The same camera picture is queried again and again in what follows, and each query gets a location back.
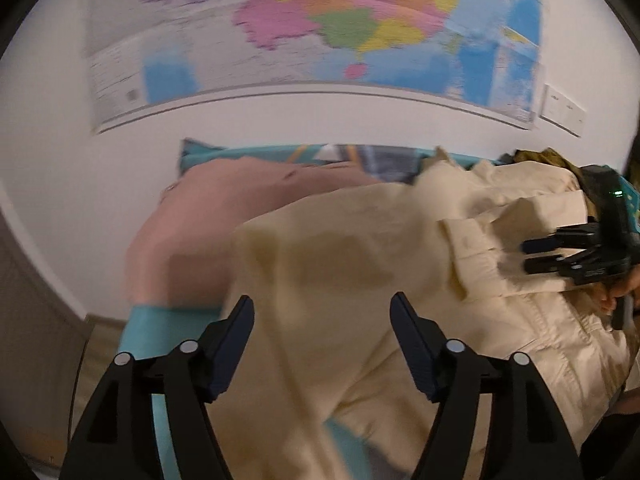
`clothing pile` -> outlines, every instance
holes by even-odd
[[[439,152],[409,186],[352,165],[214,160],[165,193],[127,255],[128,290],[135,303],[168,306],[225,298],[226,312],[241,294],[254,300],[238,371],[208,407],[236,478],[349,479],[329,418],[414,469],[436,406],[391,330],[398,290],[478,353],[528,353],[579,447],[638,338],[612,331],[586,290],[525,274],[518,248],[585,221],[575,175],[531,161],[466,171]],[[481,403],[469,478],[489,409]]]

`pink cloth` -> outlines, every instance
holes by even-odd
[[[127,297],[153,306],[222,304],[237,226],[305,196],[377,182],[348,162],[304,166],[244,156],[195,166],[164,193],[131,243]]]

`teal fabric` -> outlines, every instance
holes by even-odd
[[[640,234],[640,194],[626,178],[620,174],[618,176],[620,178],[620,184],[622,184],[622,191],[625,194],[626,216],[629,220],[629,229]]]
[[[130,352],[136,359],[164,355],[186,339],[199,338],[209,323],[219,319],[220,307],[207,310],[137,305],[122,332],[118,352]],[[154,395],[152,402],[164,480],[180,480],[164,396]]]
[[[255,156],[263,160],[274,162],[284,162],[299,148],[299,144],[288,144],[281,146],[251,146],[248,148],[220,148],[217,146],[207,146],[206,144],[193,139],[187,139],[182,144],[182,155],[180,157],[180,173],[190,170],[198,164],[209,162],[215,158],[240,158],[241,156]],[[316,153],[324,144],[310,144],[305,151],[296,157],[295,162],[300,164],[324,164],[320,160],[314,160]],[[418,158],[428,158],[435,154],[435,150],[425,150],[416,148]],[[468,169],[482,160],[477,156],[459,155],[451,153],[450,156],[463,168]]]
[[[331,433],[335,447],[342,455],[351,478],[353,480],[372,480],[373,472],[364,440],[355,436],[332,418],[324,423],[324,427]]]

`finger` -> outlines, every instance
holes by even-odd
[[[594,283],[591,288],[591,297],[596,301],[603,302],[609,299],[609,293],[602,283]]]
[[[611,314],[616,309],[616,299],[615,298],[607,298],[606,301],[600,303],[602,310],[606,314]]]

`white wall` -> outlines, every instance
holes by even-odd
[[[0,61],[2,210],[40,272],[83,315],[126,318],[126,247],[175,178],[183,137],[239,146],[370,142],[496,157],[553,146],[622,168],[636,130],[640,57],[602,0],[546,0],[546,82],[588,111],[583,138],[518,130],[419,102],[353,95],[243,98],[90,133],[86,0],[41,0]]]

